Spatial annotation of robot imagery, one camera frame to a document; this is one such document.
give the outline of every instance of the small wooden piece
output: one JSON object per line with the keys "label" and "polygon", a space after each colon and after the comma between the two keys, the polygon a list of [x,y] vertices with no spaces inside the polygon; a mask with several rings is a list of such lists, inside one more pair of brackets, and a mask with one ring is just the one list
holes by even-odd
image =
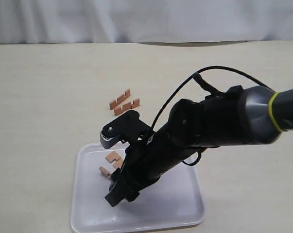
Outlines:
{"label": "small wooden piece", "polygon": [[117,169],[117,168],[121,168],[122,163],[123,163],[123,159],[120,158],[117,162],[115,162],[115,163],[113,164],[113,167],[114,167],[115,169]]}
{"label": "small wooden piece", "polygon": [[104,167],[99,167],[99,170],[101,174],[107,178],[111,178],[112,173],[110,173],[108,170],[106,170]]}
{"label": "small wooden piece", "polygon": [[109,103],[109,108],[111,110],[115,109],[118,105],[120,105],[122,102],[124,102],[126,99],[128,99],[131,95],[131,92],[130,92],[130,89],[127,89],[125,91],[125,94],[122,94],[121,96],[119,96],[117,98],[117,100],[112,100],[110,103]]}
{"label": "small wooden piece", "polygon": [[108,156],[106,156],[106,159],[112,163],[114,161],[118,161],[119,159],[121,159],[120,155],[117,154],[116,151],[113,151],[112,153],[110,153]]}
{"label": "small wooden piece", "polygon": [[131,102],[128,102],[128,103],[125,103],[122,105],[122,107],[117,107],[114,109],[114,114],[116,116],[122,114],[123,112],[129,110],[129,109],[133,109],[133,108],[136,108],[136,107],[139,107],[140,106],[140,99],[135,99],[133,101],[133,103]]}

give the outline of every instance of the white tray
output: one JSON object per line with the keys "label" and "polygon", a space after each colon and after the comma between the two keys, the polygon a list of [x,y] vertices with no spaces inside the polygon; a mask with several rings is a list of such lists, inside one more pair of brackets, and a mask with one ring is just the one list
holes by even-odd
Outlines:
{"label": "white tray", "polygon": [[70,216],[72,229],[76,233],[125,233],[201,223],[206,210],[197,168],[184,164],[142,190],[135,201],[123,200],[114,208],[108,204],[104,197],[110,181],[100,174],[99,166],[113,172],[105,157],[115,150],[124,158],[127,146],[116,144],[105,150],[100,144],[89,144],[78,152]]}

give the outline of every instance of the table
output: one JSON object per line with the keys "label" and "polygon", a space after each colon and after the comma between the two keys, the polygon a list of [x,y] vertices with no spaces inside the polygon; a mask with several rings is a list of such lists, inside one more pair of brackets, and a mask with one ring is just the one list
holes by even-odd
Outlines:
{"label": "table", "polygon": [[[230,66],[278,91],[293,88],[293,41],[202,44],[0,45],[0,233],[67,233],[75,159],[113,120],[127,88],[152,123],[167,97],[205,66]],[[227,71],[203,77],[220,90],[253,84]],[[180,98],[200,101],[193,81]],[[293,132],[268,146],[207,150],[197,165],[207,217],[185,233],[293,233]]]}

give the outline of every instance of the white backdrop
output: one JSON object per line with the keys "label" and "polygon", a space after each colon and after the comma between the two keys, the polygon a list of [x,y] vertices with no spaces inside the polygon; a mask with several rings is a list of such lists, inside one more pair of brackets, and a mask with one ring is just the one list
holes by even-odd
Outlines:
{"label": "white backdrop", "polygon": [[293,0],[0,0],[0,43],[292,39]]}

